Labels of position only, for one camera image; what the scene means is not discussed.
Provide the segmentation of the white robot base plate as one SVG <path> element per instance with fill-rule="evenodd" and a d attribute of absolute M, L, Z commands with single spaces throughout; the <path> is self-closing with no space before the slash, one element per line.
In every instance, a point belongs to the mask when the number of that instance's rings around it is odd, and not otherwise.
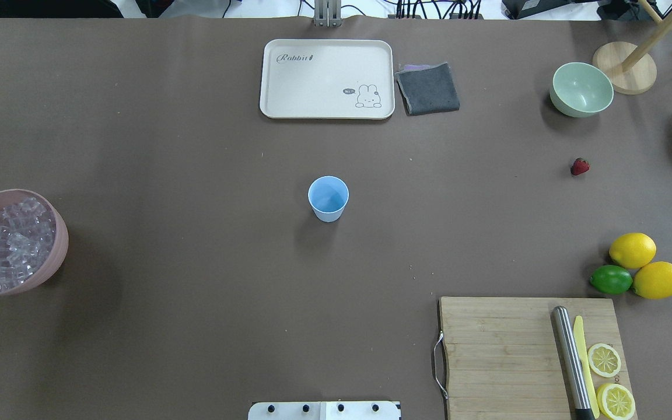
<path fill-rule="evenodd" d="M 258 402 L 248 419 L 401 419 L 394 401 L 286 401 Z"/>

